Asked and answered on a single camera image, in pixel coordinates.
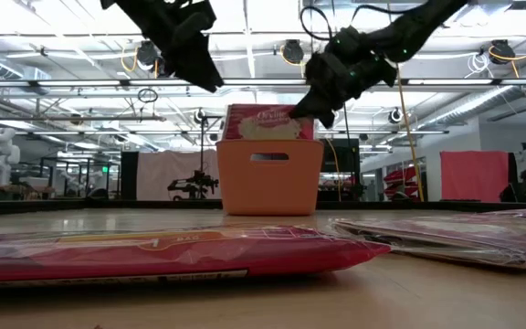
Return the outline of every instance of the pink backdrop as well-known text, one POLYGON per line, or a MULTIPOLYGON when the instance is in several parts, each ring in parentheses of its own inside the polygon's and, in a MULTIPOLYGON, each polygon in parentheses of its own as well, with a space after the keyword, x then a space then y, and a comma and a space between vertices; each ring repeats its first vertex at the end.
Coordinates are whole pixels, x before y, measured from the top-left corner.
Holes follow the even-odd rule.
MULTIPOLYGON (((215 150, 204 153, 204 168, 207 175, 218 179, 218 162, 215 150)), ((194 170, 200 169, 200 153, 179 153, 166 151, 161 153, 141 153, 137 165, 137 199, 171 201, 174 196, 188 198, 187 193, 168 191, 174 179, 190 178, 194 170)), ((210 188, 206 198, 220 198, 220 189, 210 188)))
POLYGON ((509 154, 442 152, 441 161, 443 199, 500 202, 500 192, 509 184, 509 154))

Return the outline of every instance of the snack package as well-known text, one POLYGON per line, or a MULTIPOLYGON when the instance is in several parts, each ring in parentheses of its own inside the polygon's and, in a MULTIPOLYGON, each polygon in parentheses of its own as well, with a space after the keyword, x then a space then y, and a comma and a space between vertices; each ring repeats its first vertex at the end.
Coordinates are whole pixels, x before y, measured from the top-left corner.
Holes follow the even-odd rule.
POLYGON ((0 235, 0 287, 335 271, 388 250, 297 227, 9 234, 0 235))
POLYGON ((484 214, 340 221, 333 228, 393 251, 526 269, 526 209, 484 214))
POLYGON ((226 113, 223 139, 312 140, 313 119, 291 119, 289 112, 293 107, 293 105, 230 105, 226 113))

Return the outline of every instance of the pink package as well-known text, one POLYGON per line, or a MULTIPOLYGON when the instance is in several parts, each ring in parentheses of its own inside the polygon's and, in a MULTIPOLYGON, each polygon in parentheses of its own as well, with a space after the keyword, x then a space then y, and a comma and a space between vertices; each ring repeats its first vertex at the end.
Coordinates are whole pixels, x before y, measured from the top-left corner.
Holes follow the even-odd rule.
POLYGON ((293 107, 293 105, 230 105, 226 114, 223 139, 312 140, 313 119, 291 119, 289 112, 293 107))

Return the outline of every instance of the wooden table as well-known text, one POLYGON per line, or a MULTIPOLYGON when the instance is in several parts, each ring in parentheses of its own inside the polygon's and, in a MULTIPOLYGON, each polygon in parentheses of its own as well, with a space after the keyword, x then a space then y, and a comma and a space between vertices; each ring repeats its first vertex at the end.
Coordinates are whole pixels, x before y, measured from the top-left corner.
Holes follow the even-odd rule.
MULTIPOLYGON (((0 216, 0 233, 238 224, 324 228, 331 218, 407 211, 320 211, 226 218, 219 211, 115 209, 0 216)), ((384 255, 311 278, 216 284, 0 291, 0 328, 526 328, 526 273, 384 255)))

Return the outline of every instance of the orange basket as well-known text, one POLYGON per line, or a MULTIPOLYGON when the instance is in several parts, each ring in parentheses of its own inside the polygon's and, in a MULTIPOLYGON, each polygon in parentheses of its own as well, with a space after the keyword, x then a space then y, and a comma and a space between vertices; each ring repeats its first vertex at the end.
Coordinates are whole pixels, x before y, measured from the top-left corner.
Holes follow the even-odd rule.
POLYGON ((324 144, 228 140, 216 144, 228 215, 307 216, 316 208, 324 144))

